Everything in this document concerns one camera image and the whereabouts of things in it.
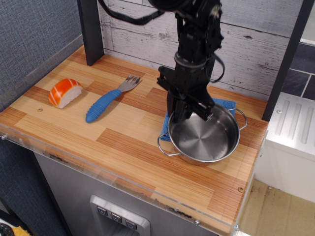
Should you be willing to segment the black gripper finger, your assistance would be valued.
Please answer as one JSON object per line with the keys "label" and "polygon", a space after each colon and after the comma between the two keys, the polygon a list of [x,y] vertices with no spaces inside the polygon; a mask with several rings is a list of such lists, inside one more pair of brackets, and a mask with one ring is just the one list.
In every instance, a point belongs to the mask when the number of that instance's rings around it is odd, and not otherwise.
{"label": "black gripper finger", "polygon": [[173,106],[173,122],[179,123],[190,118],[192,108],[189,103],[184,100],[176,99]]}
{"label": "black gripper finger", "polygon": [[178,100],[177,93],[169,89],[167,93],[167,111],[169,116],[172,115],[173,113],[175,113],[175,115],[179,114],[177,109],[177,100]]}

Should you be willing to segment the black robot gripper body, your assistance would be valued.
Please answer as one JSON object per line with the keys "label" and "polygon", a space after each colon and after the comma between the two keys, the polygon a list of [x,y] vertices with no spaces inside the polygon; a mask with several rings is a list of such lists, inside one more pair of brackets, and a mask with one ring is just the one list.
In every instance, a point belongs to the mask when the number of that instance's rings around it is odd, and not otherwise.
{"label": "black robot gripper body", "polygon": [[175,69],[160,66],[160,76],[157,83],[167,92],[175,91],[179,100],[191,105],[192,113],[196,113],[204,121],[212,118],[212,108],[215,103],[207,92],[207,85],[214,67],[215,59],[211,58],[198,68],[176,64]]}

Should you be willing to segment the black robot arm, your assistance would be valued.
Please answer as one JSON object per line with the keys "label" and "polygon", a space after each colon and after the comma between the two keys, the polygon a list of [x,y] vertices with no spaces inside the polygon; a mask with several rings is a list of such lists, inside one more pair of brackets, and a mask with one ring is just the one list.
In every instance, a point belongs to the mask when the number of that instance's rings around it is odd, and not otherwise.
{"label": "black robot arm", "polygon": [[215,51],[221,48],[221,2],[219,0],[152,0],[160,11],[174,12],[179,45],[175,68],[159,67],[157,83],[167,90],[167,111],[174,123],[192,113],[204,121],[212,117],[215,103],[207,92],[212,81]]}

